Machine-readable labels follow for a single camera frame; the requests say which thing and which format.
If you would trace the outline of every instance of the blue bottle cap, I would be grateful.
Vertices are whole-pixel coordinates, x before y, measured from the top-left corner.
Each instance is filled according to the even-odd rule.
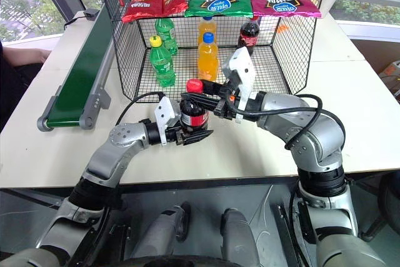
[[[214,34],[204,33],[204,35],[202,36],[202,41],[207,44],[214,42]]]

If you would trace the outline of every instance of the wire mesh basket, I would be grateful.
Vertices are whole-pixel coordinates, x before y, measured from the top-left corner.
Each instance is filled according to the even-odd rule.
[[[104,0],[114,36],[116,59],[124,95],[133,99],[150,91],[164,91],[172,99],[180,100],[186,81],[197,77],[197,48],[199,17],[184,18],[183,14],[170,16],[174,21],[178,53],[173,56],[176,82],[171,87],[161,87],[149,60],[149,38],[156,34],[156,19],[140,19],[122,23],[130,0]],[[223,62],[236,49],[240,27],[246,18],[215,16],[219,61]],[[311,48],[313,46],[315,18],[292,16],[259,18],[260,33],[251,56],[256,68],[254,91],[296,94],[307,83]],[[221,70],[217,82],[225,80]],[[157,96],[143,102],[157,102]]]

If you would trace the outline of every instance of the yellow bottle cap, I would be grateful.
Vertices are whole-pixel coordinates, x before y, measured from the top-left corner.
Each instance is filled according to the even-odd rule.
[[[151,36],[150,37],[150,45],[151,47],[160,47],[163,42],[161,41],[160,36]]]

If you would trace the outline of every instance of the green soda bottle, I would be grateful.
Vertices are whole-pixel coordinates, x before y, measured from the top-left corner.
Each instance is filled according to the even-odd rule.
[[[150,62],[156,72],[156,79],[162,87],[175,84],[175,72],[171,53],[164,47],[159,36],[150,37]]]
[[[156,20],[156,31],[161,37],[164,46],[168,51],[175,56],[178,52],[178,45],[175,38],[175,26],[171,19],[160,18]]]

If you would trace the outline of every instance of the white table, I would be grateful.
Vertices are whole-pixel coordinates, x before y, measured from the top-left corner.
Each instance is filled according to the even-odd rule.
[[[68,27],[3,129],[0,188],[74,186],[129,103],[122,95],[114,60],[106,83],[111,106],[100,112],[94,130],[56,128],[42,133],[36,127],[92,25],[78,19]],[[337,114],[346,127],[345,172],[400,168],[400,106],[330,16],[317,22],[307,83],[304,92],[321,97],[324,108]],[[135,104],[124,121],[154,120],[155,106]],[[297,175],[284,143],[254,123],[236,124],[212,116],[209,128],[214,133],[200,143],[151,146],[139,153],[121,183]]]

